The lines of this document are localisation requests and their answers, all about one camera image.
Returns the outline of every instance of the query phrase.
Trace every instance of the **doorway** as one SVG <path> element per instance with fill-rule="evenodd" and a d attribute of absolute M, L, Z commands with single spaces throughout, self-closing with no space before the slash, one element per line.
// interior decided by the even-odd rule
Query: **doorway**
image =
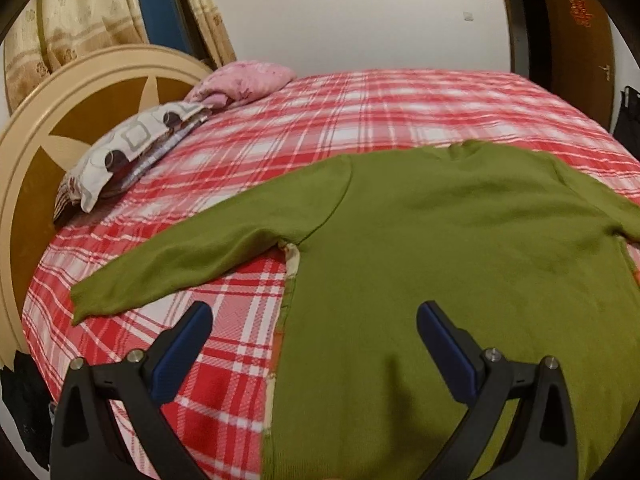
<path fill-rule="evenodd" d="M 505 0 L 511 71 L 608 130 L 614 97 L 609 17 L 597 0 Z"/>

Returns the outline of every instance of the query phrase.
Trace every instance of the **wooden door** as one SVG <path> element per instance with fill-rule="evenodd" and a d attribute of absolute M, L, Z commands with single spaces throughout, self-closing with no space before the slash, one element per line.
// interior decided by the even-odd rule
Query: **wooden door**
<path fill-rule="evenodd" d="M 546 0 L 551 90 L 608 130 L 614 96 L 609 17 L 597 0 Z"/>

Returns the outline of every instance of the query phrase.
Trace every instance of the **curtain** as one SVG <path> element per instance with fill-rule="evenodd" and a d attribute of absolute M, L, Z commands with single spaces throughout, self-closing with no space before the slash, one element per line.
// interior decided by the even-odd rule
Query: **curtain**
<path fill-rule="evenodd" d="M 76 57 L 124 43 L 148 43 L 138 0 L 31 0 L 4 41 L 9 110 Z"/>
<path fill-rule="evenodd" d="M 236 60 L 222 15 L 213 0 L 188 0 L 198 29 L 217 67 Z"/>

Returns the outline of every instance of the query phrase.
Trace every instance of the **silver screw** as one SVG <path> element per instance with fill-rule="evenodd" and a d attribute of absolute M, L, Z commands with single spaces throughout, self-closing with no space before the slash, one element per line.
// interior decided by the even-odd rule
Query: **silver screw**
<path fill-rule="evenodd" d="M 559 367 L 559 365 L 560 363 L 558 362 L 558 359 L 556 359 L 552 355 L 548 355 L 545 357 L 545 366 L 550 370 L 555 370 Z"/>
<path fill-rule="evenodd" d="M 69 368 L 72 370 L 79 370 L 82 366 L 84 366 L 84 359 L 81 357 L 76 357 L 69 363 Z"/>
<path fill-rule="evenodd" d="M 127 354 L 127 361 L 130 363 L 139 363 L 145 356 L 145 352 L 140 348 L 134 348 Z"/>
<path fill-rule="evenodd" d="M 497 348 L 488 348 L 484 351 L 484 357 L 486 357 L 487 360 L 491 361 L 492 363 L 495 363 L 502 359 L 502 354 Z"/>

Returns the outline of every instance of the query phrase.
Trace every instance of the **wooden headboard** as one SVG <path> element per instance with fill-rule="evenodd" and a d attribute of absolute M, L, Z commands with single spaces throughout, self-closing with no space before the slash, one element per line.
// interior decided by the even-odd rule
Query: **wooden headboard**
<path fill-rule="evenodd" d="M 100 50 L 64 66 L 25 99 L 0 132 L 0 366 L 28 352 L 20 314 L 55 234 L 58 184 L 111 128 L 151 106 L 184 98 L 210 69 L 154 45 Z"/>

